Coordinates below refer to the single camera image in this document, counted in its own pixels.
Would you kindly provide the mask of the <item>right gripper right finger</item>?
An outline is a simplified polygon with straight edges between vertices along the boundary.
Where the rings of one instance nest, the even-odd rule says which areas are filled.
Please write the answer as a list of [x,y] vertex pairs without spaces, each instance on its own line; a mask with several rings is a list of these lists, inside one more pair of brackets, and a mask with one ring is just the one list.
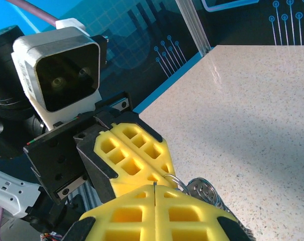
[[156,240],[253,240],[227,211],[156,185]]

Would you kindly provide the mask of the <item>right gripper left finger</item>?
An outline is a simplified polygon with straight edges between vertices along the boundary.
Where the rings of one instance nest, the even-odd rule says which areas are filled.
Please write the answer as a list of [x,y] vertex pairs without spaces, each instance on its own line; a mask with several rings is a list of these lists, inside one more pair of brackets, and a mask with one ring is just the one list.
[[145,185],[85,212],[63,240],[155,238],[155,186]]

